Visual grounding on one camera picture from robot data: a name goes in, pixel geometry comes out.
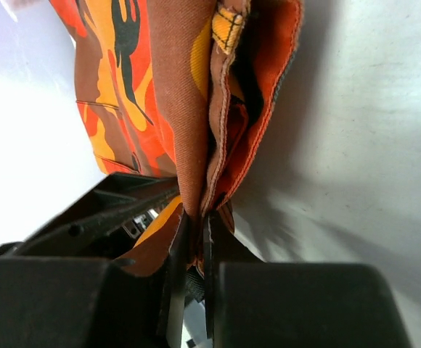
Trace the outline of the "orange camouflage trousers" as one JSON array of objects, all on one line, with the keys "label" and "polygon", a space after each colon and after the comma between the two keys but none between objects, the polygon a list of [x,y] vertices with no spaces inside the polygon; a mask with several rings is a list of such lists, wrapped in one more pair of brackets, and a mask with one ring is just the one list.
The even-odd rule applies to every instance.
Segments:
[{"label": "orange camouflage trousers", "polygon": [[99,169],[178,180],[196,226],[230,199],[298,48],[302,1],[53,1]]}]

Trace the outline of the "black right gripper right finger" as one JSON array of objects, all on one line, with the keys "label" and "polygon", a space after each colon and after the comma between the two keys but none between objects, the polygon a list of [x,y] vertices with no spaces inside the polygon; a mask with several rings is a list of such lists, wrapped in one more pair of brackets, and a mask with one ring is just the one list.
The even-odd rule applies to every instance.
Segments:
[{"label": "black right gripper right finger", "polygon": [[203,226],[205,315],[215,347],[409,347],[371,265],[264,262],[217,212]]}]

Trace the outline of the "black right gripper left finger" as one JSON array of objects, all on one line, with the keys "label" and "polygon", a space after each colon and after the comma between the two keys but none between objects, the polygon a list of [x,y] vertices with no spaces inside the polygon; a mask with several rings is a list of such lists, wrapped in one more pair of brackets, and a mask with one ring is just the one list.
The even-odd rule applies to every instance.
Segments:
[{"label": "black right gripper left finger", "polygon": [[0,347],[179,347],[188,218],[126,259],[0,257]]}]

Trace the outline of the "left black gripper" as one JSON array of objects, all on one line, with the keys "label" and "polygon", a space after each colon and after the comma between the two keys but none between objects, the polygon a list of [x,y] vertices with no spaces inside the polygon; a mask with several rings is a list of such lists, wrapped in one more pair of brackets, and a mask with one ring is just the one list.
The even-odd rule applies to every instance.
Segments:
[{"label": "left black gripper", "polygon": [[26,240],[0,245],[0,257],[83,257],[90,244],[178,193],[176,178],[113,173]]}]

